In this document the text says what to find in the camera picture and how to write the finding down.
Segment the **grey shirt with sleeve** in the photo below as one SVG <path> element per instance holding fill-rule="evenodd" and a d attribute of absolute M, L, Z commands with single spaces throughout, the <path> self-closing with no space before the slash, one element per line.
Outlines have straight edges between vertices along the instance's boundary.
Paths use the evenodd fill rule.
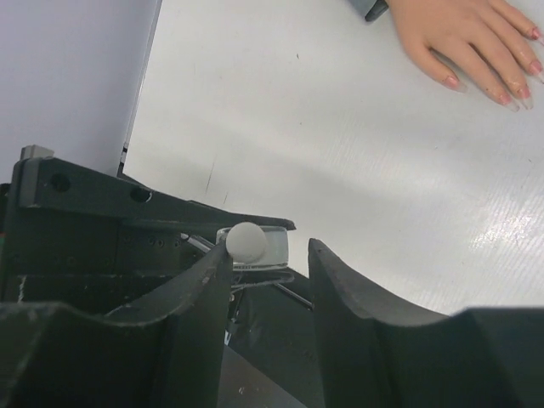
<path fill-rule="evenodd" d="M 377 20 L 388 10 L 385 0 L 349 0 L 348 2 L 369 23 Z"/>

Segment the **mannequin hand with nails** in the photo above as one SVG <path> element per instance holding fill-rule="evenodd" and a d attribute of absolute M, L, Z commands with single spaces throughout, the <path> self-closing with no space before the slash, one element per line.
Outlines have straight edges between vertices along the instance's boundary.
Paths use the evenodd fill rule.
<path fill-rule="evenodd" d="M 451 61 L 498 105 L 533 108 L 527 79 L 542 80 L 543 64 L 530 45 L 542 43 L 543 29 L 509 2 L 393 0 L 388 8 L 406 54 L 430 78 L 463 91 Z"/>

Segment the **clear nail polish bottle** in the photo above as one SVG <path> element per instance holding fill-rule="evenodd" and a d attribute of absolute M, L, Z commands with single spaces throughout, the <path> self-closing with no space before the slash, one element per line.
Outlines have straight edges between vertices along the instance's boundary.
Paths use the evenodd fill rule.
<path fill-rule="evenodd" d="M 237 263 L 233 260 L 234 270 L 267 271 L 284 269 L 289 262 L 289 244 L 287 230 L 283 227 L 259 226 L 266 235 L 268 245 L 264 256 L 255 263 Z M 219 229 L 216 243 L 225 243 L 226 235 L 231 228 Z"/>

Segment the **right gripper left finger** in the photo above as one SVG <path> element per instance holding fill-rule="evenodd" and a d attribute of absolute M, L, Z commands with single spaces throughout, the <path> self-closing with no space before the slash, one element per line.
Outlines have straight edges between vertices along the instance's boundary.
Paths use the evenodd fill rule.
<path fill-rule="evenodd" d="M 62 303 L 1 307 L 4 407 L 214 407 L 232 259 L 190 269 L 98 317 Z"/>

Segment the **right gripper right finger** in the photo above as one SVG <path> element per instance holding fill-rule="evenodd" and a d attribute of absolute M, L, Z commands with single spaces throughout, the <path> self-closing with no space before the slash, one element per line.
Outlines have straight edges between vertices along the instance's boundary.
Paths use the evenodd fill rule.
<path fill-rule="evenodd" d="M 329 407 L 540 407 L 543 311 L 410 303 L 309 242 L 309 280 Z"/>

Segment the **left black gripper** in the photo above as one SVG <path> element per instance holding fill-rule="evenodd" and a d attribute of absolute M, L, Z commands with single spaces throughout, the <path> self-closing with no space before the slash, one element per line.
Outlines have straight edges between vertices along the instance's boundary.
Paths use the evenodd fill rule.
<path fill-rule="evenodd" d="M 1 298 L 25 299 L 31 276 L 126 275 L 173 256 L 175 232 L 240 223 L 280 227 L 284 218 L 228 212 L 182 200 L 58 158 L 14 165 L 1 259 Z"/>

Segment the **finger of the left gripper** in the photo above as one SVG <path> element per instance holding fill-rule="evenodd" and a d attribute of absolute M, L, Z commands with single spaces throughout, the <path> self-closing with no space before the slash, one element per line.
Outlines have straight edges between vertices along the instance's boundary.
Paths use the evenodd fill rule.
<path fill-rule="evenodd" d="M 220 407 L 316 407 L 317 359 L 309 279 L 236 295 L 219 385 Z"/>

